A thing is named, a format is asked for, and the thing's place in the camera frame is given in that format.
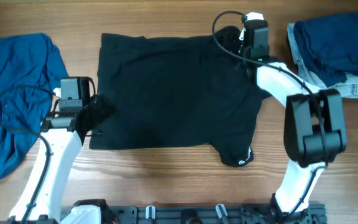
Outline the black t-shirt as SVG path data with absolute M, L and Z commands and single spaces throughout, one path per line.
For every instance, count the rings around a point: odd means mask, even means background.
M 103 33 L 98 93 L 115 112 L 99 125 L 90 148 L 210 144 L 227 166 L 250 163 L 264 95 L 229 55 L 239 34 L 233 26 L 187 38 Z

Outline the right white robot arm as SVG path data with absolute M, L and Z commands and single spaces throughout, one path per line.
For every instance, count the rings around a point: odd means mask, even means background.
M 337 90 L 322 90 L 269 56 L 267 41 L 256 45 L 256 34 L 268 29 L 245 27 L 241 47 L 233 56 L 247 67 L 259 90 L 285 107 L 284 146 L 289 157 L 281 186 L 268 204 L 243 204 L 246 223 L 326 223 L 323 204 L 309 197 L 321 173 L 347 146 L 342 100 Z

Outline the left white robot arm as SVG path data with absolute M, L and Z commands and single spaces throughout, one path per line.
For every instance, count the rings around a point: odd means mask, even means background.
M 6 223 L 108 223 L 114 214 L 105 200 L 81 200 L 62 217 L 62 200 L 72 164 L 86 134 L 115 111 L 103 95 L 61 100 L 42 123 L 40 149 L 26 187 Z

